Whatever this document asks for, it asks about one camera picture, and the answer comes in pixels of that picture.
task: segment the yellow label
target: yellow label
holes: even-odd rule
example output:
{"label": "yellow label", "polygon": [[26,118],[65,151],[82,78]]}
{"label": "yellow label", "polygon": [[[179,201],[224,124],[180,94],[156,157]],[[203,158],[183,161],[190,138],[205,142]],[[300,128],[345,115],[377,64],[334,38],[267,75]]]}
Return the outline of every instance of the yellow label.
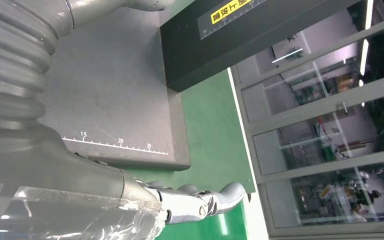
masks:
{"label": "yellow label", "polygon": [[211,14],[212,24],[216,24],[217,22],[221,21],[222,19],[229,16],[234,11],[242,8],[251,1],[253,0],[232,0],[228,4],[224,5],[222,8]]}

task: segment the green epoxy floor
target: green epoxy floor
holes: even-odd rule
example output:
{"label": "green epoxy floor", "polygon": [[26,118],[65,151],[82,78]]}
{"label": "green epoxy floor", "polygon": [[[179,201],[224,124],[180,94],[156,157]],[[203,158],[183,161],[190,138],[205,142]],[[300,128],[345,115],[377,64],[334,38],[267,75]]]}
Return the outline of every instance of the green epoxy floor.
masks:
{"label": "green epoxy floor", "polygon": [[146,182],[219,191],[231,182],[254,192],[251,169],[227,71],[182,92],[191,167],[185,171],[128,169]]}
{"label": "green epoxy floor", "polygon": [[[177,0],[172,16],[194,0]],[[182,94],[191,167],[173,172],[128,169],[145,182],[161,181],[177,188],[194,184],[201,190],[219,191],[231,182],[255,192],[251,169],[227,71],[222,71]],[[244,206],[200,222],[168,225],[157,240],[246,240]]]}

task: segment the transparent plastic film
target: transparent plastic film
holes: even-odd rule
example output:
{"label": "transparent plastic film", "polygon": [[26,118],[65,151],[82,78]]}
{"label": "transparent plastic film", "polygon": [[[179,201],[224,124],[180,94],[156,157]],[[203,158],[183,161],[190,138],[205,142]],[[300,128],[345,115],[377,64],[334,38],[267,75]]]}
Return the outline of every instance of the transparent plastic film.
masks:
{"label": "transparent plastic film", "polygon": [[0,219],[0,239],[153,240],[167,212],[158,201],[20,187]]}

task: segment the gray robot arm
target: gray robot arm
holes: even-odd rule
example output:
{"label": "gray robot arm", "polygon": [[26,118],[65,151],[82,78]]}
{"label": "gray robot arm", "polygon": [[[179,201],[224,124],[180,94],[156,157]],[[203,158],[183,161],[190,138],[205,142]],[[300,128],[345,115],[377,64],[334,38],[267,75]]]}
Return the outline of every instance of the gray robot arm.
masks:
{"label": "gray robot arm", "polygon": [[[37,122],[45,114],[45,106],[36,96],[44,89],[44,75],[58,39],[119,7],[159,11],[171,1],[0,0],[0,222],[14,207],[13,201],[26,203],[21,207],[29,209],[28,201],[41,200],[33,193],[29,198],[28,189],[33,189],[29,193],[57,191],[67,199],[91,196],[84,202],[86,205],[99,202],[92,201],[93,196],[160,203],[167,224],[224,213],[244,197],[245,190],[238,183],[229,184],[220,193],[197,191],[191,186],[174,190],[145,184],[120,169],[69,152],[57,132]],[[33,214],[27,210],[28,217],[46,215],[37,211]],[[78,232],[74,233],[67,234],[77,236]],[[48,234],[46,239],[62,236]]]}

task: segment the gray workbench surface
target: gray workbench surface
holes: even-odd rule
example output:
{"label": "gray workbench surface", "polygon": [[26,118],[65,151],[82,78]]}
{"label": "gray workbench surface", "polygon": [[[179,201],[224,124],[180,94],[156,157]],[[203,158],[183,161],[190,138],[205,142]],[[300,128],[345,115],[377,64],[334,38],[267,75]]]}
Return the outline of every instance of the gray workbench surface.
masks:
{"label": "gray workbench surface", "polygon": [[40,121],[117,166],[190,165],[181,98],[165,85],[157,12],[121,8],[59,41]]}

